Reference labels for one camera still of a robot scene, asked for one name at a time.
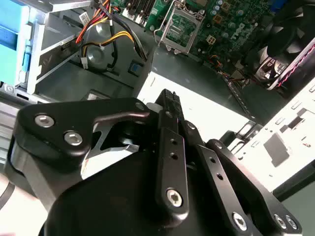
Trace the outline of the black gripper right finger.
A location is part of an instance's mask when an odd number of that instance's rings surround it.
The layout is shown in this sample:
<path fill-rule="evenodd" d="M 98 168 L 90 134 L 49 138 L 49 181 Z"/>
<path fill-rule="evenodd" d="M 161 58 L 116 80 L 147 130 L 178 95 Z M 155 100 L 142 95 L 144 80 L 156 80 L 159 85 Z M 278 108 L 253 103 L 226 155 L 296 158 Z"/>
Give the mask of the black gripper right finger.
<path fill-rule="evenodd" d="M 174 108 L 188 149 L 200 174 L 202 200 L 213 200 L 206 214 L 219 236 L 300 236 L 302 226 L 219 140 L 203 142 L 195 125 L 184 119 L 180 98 Z"/>

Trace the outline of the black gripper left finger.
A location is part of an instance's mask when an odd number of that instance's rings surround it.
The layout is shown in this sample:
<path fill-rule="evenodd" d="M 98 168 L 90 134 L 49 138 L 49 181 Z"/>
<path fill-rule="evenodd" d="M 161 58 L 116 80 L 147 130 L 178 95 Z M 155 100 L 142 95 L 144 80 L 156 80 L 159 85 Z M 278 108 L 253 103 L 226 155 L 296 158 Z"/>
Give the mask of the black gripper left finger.
<path fill-rule="evenodd" d="M 30 105 L 18 112 L 13 132 L 13 167 L 47 209 L 63 194 L 86 209 L 106 211 L 127 194 L 154 205 L 169 221 L 189 213 L 183 119 L 178 95 L 163 90 L 159 112 L 136 98 Z M 129 139 L 140 147 L 131 159 L 87 179 L 81 167 L 95 132 L 105 140 Z"/>

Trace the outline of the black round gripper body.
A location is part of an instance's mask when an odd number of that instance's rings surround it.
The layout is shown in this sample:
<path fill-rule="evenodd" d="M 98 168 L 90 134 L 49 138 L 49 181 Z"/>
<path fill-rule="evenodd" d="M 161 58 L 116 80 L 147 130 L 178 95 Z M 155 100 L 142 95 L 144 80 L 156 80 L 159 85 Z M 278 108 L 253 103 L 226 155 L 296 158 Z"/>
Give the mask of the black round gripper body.
<path fill-rule="evenodd" d="M 230 219 L 197 128 L 164 117 L 107 126 L 104 148 L 129 139 L 139 151 L 66 190 L 45 223 L 48 236 L 229 236 Z"/>

